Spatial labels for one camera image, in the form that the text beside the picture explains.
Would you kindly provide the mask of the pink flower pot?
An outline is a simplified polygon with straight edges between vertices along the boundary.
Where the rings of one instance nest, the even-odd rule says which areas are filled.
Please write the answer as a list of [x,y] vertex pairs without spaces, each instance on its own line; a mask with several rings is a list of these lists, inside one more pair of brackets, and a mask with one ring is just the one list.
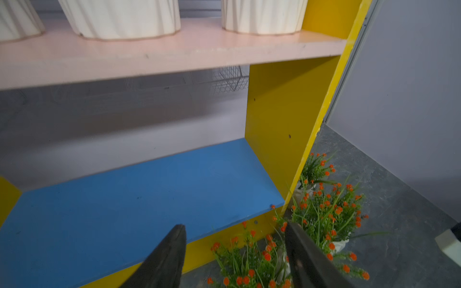
[[40,36],[45,27],[30,1],[1,0],[1,42]]
[[277,36],[301,31],[308,0],[222,0],[222,26],[240,34]]
[[73,31],[96,40],[137,40],[181,29],[178,1],[60,1]]

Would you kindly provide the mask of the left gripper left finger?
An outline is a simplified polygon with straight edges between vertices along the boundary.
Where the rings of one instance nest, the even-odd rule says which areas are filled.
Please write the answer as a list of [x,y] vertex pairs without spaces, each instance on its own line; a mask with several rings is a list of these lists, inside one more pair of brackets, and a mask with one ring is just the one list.
[[123,288],[178,288],[186,256],[186,245],[186,227],[177,224],[121,286]]

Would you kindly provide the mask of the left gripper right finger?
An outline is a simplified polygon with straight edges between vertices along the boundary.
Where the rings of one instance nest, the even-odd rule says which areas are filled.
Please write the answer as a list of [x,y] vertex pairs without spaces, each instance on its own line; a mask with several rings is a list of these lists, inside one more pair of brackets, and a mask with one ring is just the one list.
[[288,223],[285,246],[295,288],[353,287],[299,224]]

